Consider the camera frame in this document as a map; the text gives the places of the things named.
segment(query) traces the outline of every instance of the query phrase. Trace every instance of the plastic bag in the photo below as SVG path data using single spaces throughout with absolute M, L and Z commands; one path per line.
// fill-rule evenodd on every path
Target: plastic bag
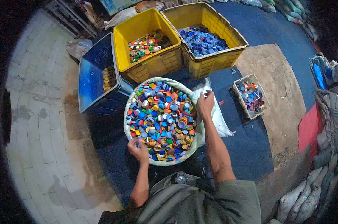
M 199 84 L 196 88 L 196 90 L 193 90 L 196 95 L 200 96 L 201 92 L 206 92 L 206 90 L 211 90 L 210 82 L 208 78 L 205 78 L 205 86 L 202 87 L 201 84 Z M 219 104 L 216 101 L 216 97 L 214 96 L 214 107 L 211 111 L 211 117 L 213 118 L 213 122 L 215 125 L 215 128 L 217 132 L 219 133 L 220 137 L 228 137 L 233 136 L 233 132 L 230 131 L 230 129 L 227 127 L 224 118 L 222 117 L 222 113 L 219 107 Z
M 80 58 L 93 46 L 91 40 L 82 39 L 77 41 L 68 41 L 67 42 L 67 52 L 71 56 L 80 60 Z
M 169 78 L 161 78 L 161 77 L 155 77 L 155 78 L 150 78 L 143 83 L 141 83 L 139 86 L 135 88 L 135 90 L 132 92 L 132 94 L 129 96 L 129 99 L 127 101 L 126 107 L 125 107 L 125 113 L 124 113 L 124 118 L 123 118 L 123 128 L 124 128 L 124 133 L 126 134 L 127 138 L 130 140 L 132 139 L 132 136 L 130 135 L 130 126 L 127 125 L 126 117 L 128 115 L 128 110 L 131 105 L 132 99 L 136 96 L 136 92 L 139 91 L 141 87 L 143 87 L 147 83 L 156 83 L 157 81 L 163 81 L 167 83 L 168 85 L 175 87 L 178 90 L 183 91 L 184 93 L 187 94 L 187 96 L 190 98 L 192 104 L 194 106 L 197 105 L 198 103 L 198 96 L 188 89 L 186 86 L 183 84 L 169 79 Z M 152 159 L 149 159 L 150 164 L 156 165 L 156 166 L 172 166 L 175 164 L 179 164 L 183 161 L 185 161 L 187 158 L 189 158 L 196 150 L 198 147 L 203 146 L 205 144 L 205 133 L 204 133 L 204 123 L 200 117 L 199 114 L 197 114 L 197 123 L 196 123 L 196 130 L 195 130 L 195 137 L 193 139 L 193 142 L 191 143 L 190 149 L 186 151 L 186 154 L 180 157 L 179 159 L 176 159 L 172 162 L 165 162 L 165 161 L 154 161 Z
M 121 22 L 137 15 L 137 11 L 135 10 L 135 6 L 124 9 L 118 12 L 109 22 L 104 21 L 104 29 L 107 30 L 109 27 L 115 27 L 116 25 L 120 24 Z
M 244 5 L 256 6 L 261 8 L 262 3 L 259 0 L 241 0 L 241 3 Z
M 262 10 L 267 12 L 267 13 L 275 13 L 275 7 L 273 4 L 266 2 L 265 0 L 260 0 L 262 4 Z

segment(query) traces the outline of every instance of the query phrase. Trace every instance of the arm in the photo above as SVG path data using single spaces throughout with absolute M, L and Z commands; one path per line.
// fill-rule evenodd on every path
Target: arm
M 204 97 L 203 93 L 200 94 L 198 110 L 205 126 L 205 141 L 214 181 L 219 184 L 225 180 L 236 180 L 236 177 L 231 168 L 229 152 L 212 121 L 211 111 L 214 106 L 214 92 L 209 90 L 207 92 L 207 97 Z
M 149 197 L 149 154 L 147 148 L 144 146 L 141 139 L 134 138 L 128 143 L 128 150 L 130 154 L 136 157 L 140 162 L 140 168 L 134 189 L 130 194 L 131 206 L 134 208 L 142 206 Z

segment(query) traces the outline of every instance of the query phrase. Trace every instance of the man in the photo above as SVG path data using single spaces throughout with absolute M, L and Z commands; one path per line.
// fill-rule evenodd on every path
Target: man
M 140 162 L 131 193 L 130 208 L 104 212 L 99 223 L 261 223 L 260 203 L 253 181 L 236 180 L 230 155 L 211 118 L 214 92 L 201 93 L 198 111 L 205 125 L 205 139 L 216 191 L 201 188 L 199 177 L 176 173 L 157 183 L 149 192 L 149 155 L 142 141 L 132 139 L 129 152 Z

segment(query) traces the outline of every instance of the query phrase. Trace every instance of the small plastic crate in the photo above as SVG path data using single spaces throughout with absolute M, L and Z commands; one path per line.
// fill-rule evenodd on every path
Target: small plastic crate
M 168 36 L 172 46 L 131 64 L 128 43 L 157 29 L 161 29 Z M 155 8 L 138 13 L 114 27 L 118 70 L 137 83 L 179 70 L 183 65 L 180 46 L 180 38 Z
M 116 84 L 104 93 L 103 70 L 113 66 Z M 116 114 L 124 110 L 133 86 L 117 70 L 113 33 L 100 39 L 79 62 L 78 103 L 81 113 Z
M 189 73 L 193 78 L 202 78 L 216 70 L 233 67 L 241 52 L 248 46 L 237 29 L 205 2 L 180 5 L 160 13 L 181 39 L 184 63 L 189 66 Z M 198 24 L 203 24 L 210 32 L 218 34 L 230 49 L 195 57 L 177 30 Z
M 266 98 L 265 91 L 264 91 L 264 89 L 262 88 L 262 86 L 260 85 L 260 82 L 257 80 L 255 74 L 251 74 L 251 75 L 249 75 L 249 76 L 246 75 L 245 77 L 240 78 L 240 79 L 234 81 L 234 85 L 233 85 L 232 88 L 234 89 L 234 92 L 238 95 L 238 100 L 239 100 L 241 106 L 243 107 L 243 110 L 246 112 L 247 118 L 249 118 L 250 120 L 253 120 L 253 119 L 255 119 L 256 117 L 262 115 L 262 114 L 265 112 L 265 110 L 267 110 L 267 109 L 261 110 L 260 113 L 257 113 L 257 114 L 255 114 L 255 115 L 252 116 L 252 117 L 251 117 L 250 114 L 248 113 L 248 109 L 247 109 L 247 106 L 245 105 L 245 101 L 243 100 L 243 98 L 242 98 L 242 96 L 241 96 L 241 94 L 240 94 L 240 91 L 238 90 L 238 88 L 237 88 L 236 85 L 241 84 L 241 81 L 247 82 L 247 81 L 250 81 L 250 80 L 251 80 L 255 85 L 257 85 L 258 87 L 260 87 L 260 90 L 261 90 L 261 92 L 262 92 L 262 100 L 265 101 L 265 106 L 269 108 L 269 107 L 270 107 L 269 100 Z
M 197 3 L 198 0 L 180 0 L 183 4 Z
M 160 0 L 160 2 L 164 3 L 166 8 L 179 5 L 179 0 Z

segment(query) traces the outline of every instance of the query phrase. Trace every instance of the concrete floor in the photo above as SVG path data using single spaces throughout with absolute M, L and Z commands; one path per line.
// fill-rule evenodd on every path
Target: concrete floor
M 78 110 L 78 65 L 70 34 L 43 11 L 29 21 L 14 50 L 8 78 L 12 128 L 8 165 L 37 223 L 98 223 L 122 210 Z

